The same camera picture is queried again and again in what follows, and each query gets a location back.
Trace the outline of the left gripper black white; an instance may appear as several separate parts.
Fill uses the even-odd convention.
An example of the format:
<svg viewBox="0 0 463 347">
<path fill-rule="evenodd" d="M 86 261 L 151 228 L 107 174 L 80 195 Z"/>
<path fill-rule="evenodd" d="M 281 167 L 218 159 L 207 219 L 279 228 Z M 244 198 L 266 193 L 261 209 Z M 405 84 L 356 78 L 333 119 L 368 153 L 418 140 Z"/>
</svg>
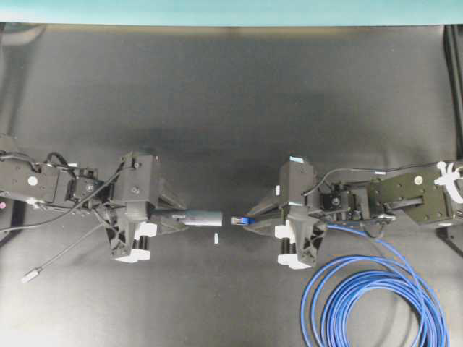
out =
<svg viewBox="0 0 463 347">
<path fill-rule="evenodd" d="M 158 158 L 147 153 L 132 152 L 122 157 L 118 176 L 113 181 L 109 206 L 103 218 L 109 240 L 111 258 L 118 262 L 136 263 L 149 260 L 149 235 L 139 227 L 148 221 L 150 209 L 186 210 L 187 206 L 165 178 L 160 177 Z M 186 231 L 188 226 L 165 215 L 152 215 L 156 235 Z"/>
</svg>

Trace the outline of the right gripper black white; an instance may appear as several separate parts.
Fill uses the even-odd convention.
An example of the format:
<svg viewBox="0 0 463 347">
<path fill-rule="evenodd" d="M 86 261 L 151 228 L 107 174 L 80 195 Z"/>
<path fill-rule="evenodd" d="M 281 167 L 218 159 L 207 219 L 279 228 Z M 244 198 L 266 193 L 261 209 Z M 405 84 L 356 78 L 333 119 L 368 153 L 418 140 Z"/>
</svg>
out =
<svg viewBox="0 0 463 347">
<path fill-rule="evenodd" d="M 318 199 L 312 201 L 304 196 L 314 183 L 314 168 L 304 158 L 291 156 L 279 170 L 279 186 L 271 188 L 245 214 L 250 218 L 281 216 L 255 221 L 247 230 L 281 240 L 277 262 L 292 270 L 315 266 L 326 234 L 326 227 L 315 217 L 321 211 Z"/>
</svg>

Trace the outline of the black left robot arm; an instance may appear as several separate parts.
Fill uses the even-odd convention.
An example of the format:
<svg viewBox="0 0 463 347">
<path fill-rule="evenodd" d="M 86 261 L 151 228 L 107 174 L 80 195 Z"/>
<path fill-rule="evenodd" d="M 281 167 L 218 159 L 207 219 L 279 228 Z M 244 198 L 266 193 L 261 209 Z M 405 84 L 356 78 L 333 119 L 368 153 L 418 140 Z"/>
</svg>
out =
<svg viewBox="0 0 463 347">
<path fill-rule="evenodd" d="M 3 134 L 1 196 L 62 215 L 95 214 L 111 258 L 120 262 L 148 260 L 151 237 L 187 229 L 182 220 L 187 208 L 162 178 L 158 157 L 150 153 L 122 156 L 115 173 L 101 180 L 94 168 L 71 166 L 56 152 L 36 161 Z"/>
</svg>

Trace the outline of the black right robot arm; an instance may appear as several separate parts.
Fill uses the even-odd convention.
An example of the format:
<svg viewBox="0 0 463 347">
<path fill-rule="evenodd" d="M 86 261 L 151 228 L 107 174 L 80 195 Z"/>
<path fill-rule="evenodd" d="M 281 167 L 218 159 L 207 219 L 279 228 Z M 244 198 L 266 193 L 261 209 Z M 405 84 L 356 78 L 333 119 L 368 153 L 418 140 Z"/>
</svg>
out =
<svg viewBox="0 0 463 347">
<path fill-rule="evenodd" d="M 462 222 L 462 162 L 370 169 L 368 181 L 328 183 L 335 170 L 319 177 L 305 158 L 291 157 L 279 170 L 279 182 L 231 224 L 281 240 L 280 265 L 293 270 L 314 267 L 331 224 L 379 238 L 402 211 L 419 226 L 442 228 Z"/>
</svg>

